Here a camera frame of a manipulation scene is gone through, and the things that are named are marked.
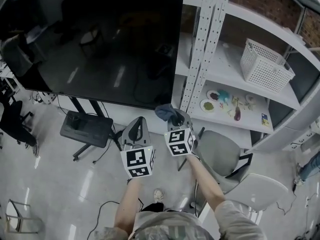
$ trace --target small box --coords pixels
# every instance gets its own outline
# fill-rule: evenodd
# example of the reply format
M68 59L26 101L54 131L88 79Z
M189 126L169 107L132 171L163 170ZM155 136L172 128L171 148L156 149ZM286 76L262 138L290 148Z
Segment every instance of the small box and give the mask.
M192 153L196 137L190 128L168 131L164 139L172 156L185 156Z
M153 146L125 150L120 154L130 179L152 175L156 158Z

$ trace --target black stand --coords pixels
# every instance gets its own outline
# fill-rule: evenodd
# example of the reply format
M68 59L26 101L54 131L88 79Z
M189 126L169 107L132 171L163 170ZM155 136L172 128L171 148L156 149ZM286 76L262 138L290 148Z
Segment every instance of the black stand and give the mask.
M79 113L86 113L84 108L80 105L79 101L75 97L69 97L75 108L78 110ZM91 103L91 106L93 107L94 111L96 112L98 117L105 117L104 113L102 112L101 108L99 107L99 104L95 100L89 100ZM119 137L122 135L122 131L118 132L117 134L114 133L114 131L111 129L109 138L115 142L117 145L118 149L122 151L121 145L118 141ZM79 156L87 150L91 145L90 144L85 144L82 148L80 148L77 152L73 154L73 161L78 161Z

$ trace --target tv stand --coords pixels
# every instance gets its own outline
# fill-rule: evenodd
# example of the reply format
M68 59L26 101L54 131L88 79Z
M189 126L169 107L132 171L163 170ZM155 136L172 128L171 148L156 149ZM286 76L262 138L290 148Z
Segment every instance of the tv stand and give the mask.
M86 114L85 110L83 109L83 107L80 105L78 99L76 97L69 97L71 102L73 103L73 105L75 106L75 108L78 110L79 113L81 114ZM95 100L90 100L90 104L92 105L94 111L96 112L97 116L98 117L101 117L101 118L105 118L105 115L104 113L102 112L101 108L99 107L99 104L97 101ZM122 135L122 131L119 131L117 133L115 133L113 130L112 130L112 125L109 129L109 136L108 138L111 139L112 141L115 142L115 144L117 145L119 151L122 151L122 147L118 141L119 137L121 137ZM86 141L84 141L83 139L75 139L75 138L71 138L73 140L77 140L77 141L81 141L81 142L84 142L86 143ZM78 161L79 160L79 156L85 151L87 150L90 146L92 146L92 144L90 143L86 143L83 147L81 147L76 153L73 154L73 161Z

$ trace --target black monitor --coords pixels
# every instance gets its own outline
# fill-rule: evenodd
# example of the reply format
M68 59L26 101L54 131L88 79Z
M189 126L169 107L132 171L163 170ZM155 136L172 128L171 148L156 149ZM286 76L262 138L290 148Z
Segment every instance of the black monitor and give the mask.
M8 45L1 54L26 89L154 109L171 103L182 5L183 0L6 0L1 48ZM16 35L29 66L12 61Z

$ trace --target gray chair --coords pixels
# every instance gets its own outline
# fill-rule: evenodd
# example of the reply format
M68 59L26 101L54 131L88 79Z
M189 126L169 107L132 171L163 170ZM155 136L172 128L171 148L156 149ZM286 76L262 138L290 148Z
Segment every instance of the gray chair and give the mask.
M240 147L231 139L220 133L206 130L199 133L199 143L194 150L204 167L218 182L226 194L235 188L247 173L253 154L241 154ZM239 160L248 159L246 164L235 170Z

